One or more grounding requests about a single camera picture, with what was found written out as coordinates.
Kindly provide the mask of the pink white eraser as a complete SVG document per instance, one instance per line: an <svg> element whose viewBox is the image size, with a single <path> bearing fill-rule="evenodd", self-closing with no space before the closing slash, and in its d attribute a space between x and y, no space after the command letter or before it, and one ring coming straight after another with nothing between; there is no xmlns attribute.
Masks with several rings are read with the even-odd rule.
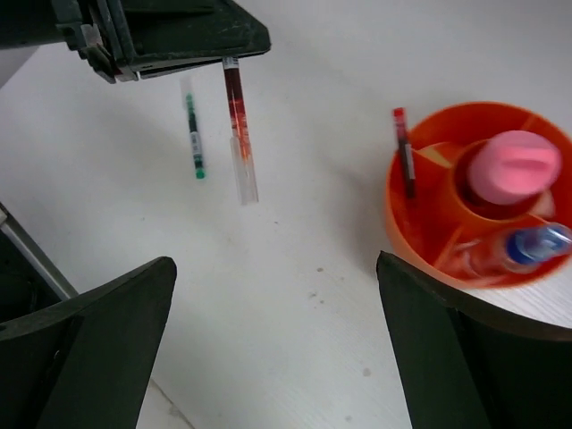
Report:
<svg viewBox="0 0 572 429"><path fill-rule="evenodd" d="M531 214L543 219L551 219L556 213L554 198L549 189L544 191L538 198L531 210Z"/></svg>

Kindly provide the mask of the green pen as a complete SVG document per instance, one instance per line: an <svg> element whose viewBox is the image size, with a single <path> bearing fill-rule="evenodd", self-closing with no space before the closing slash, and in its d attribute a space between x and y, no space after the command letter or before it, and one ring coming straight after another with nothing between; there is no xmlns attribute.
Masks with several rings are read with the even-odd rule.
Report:
<svg viewBox="0 0 572 429"><path fill-rule="evenodd" d="M195 177L197 180L203 180L206 177L206 168L204 163L204 151L202 141L198 131L198 122L194 97L192 94L189 78L181 79L181 93L185 112L187 115L187 123L189 127L189 142L191 148L192 161L194 164Z"/></svg>

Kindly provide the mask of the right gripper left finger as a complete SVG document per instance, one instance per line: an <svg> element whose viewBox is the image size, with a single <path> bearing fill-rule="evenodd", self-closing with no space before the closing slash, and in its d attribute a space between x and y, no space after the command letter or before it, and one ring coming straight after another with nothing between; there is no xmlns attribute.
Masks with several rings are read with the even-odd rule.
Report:
<svg viewBox="0 0 572 429"><path fill-rule="evenodd" d="M1 325L3 428L133 428L172 303L159 257Z"/></svg>

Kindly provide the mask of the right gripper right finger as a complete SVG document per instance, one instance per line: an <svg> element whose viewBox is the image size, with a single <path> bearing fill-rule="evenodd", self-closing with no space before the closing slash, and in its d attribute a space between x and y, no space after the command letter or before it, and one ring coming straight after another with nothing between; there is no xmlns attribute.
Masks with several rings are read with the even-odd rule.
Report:
<svg viewBox="0 0 572 429"><path fill-rule="evenodd" d="M384 317L415 428L569 428L571 331L496 307L383 252Z"/></svg>

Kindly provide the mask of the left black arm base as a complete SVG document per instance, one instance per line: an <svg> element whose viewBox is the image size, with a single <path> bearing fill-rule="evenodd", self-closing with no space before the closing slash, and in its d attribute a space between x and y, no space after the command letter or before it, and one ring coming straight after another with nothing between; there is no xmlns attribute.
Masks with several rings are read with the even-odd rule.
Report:
<svg viewBox="0 0 572 429"><path fill-rule="evenodd" d="M17 219L1 207L1 321L50 307L78 292Z"/></svg>

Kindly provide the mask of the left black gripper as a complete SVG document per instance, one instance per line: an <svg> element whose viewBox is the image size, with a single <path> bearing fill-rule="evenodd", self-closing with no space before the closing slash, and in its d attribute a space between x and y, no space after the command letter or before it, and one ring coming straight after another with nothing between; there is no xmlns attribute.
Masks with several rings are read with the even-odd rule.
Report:
<svg viewBox="0 0 572 429"><path fill-rule="evenodd" d="M13 0L1 48L64 43L105 81L137 81L263 55L268 28L233 1Z"/></svg>

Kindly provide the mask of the pink capped glue bottle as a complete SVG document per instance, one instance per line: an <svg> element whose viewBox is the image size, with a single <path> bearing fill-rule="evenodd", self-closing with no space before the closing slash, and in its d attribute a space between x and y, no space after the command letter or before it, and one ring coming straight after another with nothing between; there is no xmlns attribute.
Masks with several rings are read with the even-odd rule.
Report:
<svg viewBox="0 0 572 429"><path fill-rule="evenodd" d="M483 201L515 205L547 190L558 179L562 155L546 138L526 130L493 136L471 159L467 184Z"/></svg>

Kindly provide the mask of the orange capped red pen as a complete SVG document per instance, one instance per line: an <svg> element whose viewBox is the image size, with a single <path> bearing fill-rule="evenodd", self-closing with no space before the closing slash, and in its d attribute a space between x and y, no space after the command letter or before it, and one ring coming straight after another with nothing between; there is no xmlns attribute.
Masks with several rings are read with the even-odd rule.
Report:
<svg viewBox="0 0 572 429"><path fill-rule="evenodd" d="M258 202L258 191L239 60L235 57L224 57L223 74L231 118L231 154L239 200L245 206Z"/></svg>

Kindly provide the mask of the clear blue spray bottle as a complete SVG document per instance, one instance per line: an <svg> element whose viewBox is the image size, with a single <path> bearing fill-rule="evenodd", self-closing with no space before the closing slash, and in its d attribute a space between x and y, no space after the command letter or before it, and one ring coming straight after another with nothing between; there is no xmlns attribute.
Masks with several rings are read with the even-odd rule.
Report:
<svg viewBox="0 0 572 429"><path fill-rule="evenodd" d="M459 245L444 269L466 279L528 274L571 251L571 230L561 223L507 229Z"/></svg>

